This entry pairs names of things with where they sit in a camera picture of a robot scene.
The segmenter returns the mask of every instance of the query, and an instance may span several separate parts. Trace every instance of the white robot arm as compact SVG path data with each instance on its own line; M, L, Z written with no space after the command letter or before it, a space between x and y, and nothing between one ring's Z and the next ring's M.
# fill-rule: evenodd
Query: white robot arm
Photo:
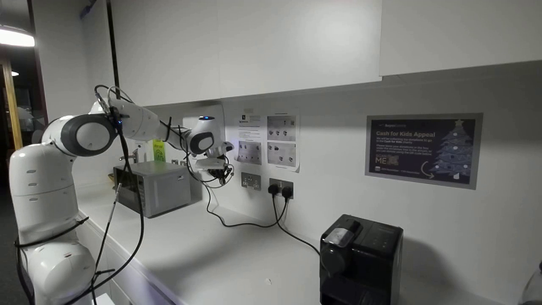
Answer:
M73 162L78 156L106 151L117 137L115 123L120 124L126 138L160 138L189 153L206 154L209 161L205 165L214 173L225 170L223 155L233 149L231 143L220 140L212 117L201 117L194 129L179 134L155 113L134 103L111 100L107 110L101 105L96 102L87 115L52 121L41 144L23 147L10 159L11 196L20 251L25 257L22 264L32 281L37 305L65 304L87 290L94 276L94 259L79 243L75 231L39 242L76 225ZM76 304L90 302L90 297L85 297Z

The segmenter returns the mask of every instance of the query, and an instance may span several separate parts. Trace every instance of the yellow sticker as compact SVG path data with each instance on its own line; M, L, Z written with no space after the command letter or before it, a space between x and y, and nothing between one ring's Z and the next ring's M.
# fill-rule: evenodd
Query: yellow sticker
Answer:
M152 140L152 151L154 152L154 160L166 162L166 150L164 142L161 140Z

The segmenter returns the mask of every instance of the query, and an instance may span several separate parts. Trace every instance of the coffee machine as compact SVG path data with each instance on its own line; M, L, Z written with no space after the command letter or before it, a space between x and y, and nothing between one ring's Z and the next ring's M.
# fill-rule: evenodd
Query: coffee machine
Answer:
M342 215L320 240L322 305L396 305L403 229Z

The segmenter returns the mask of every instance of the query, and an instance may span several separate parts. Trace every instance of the grey microwave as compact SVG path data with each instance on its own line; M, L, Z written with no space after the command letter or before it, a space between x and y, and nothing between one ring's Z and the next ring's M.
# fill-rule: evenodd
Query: grey microwave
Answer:
M130 167L132 174L123 170L124 165L113 168L115 189L122 182L118 203L139 212L136 194L139 191L143 216L147 218L190 203L188 168L161 161L134 163Z

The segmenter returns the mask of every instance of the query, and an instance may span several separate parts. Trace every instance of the wall socket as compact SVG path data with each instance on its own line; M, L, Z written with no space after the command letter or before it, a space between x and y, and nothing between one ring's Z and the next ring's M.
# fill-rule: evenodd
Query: wall socket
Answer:
M253 190L262 190L262 176L241 172L241 186Z
M290 187L292 189L292 197L290 199L294 199L294 183L286 180L279 180L274 178L269 178L269 185L276 184L279 186L279 193L278 196L282 197L282 188L284 187Z

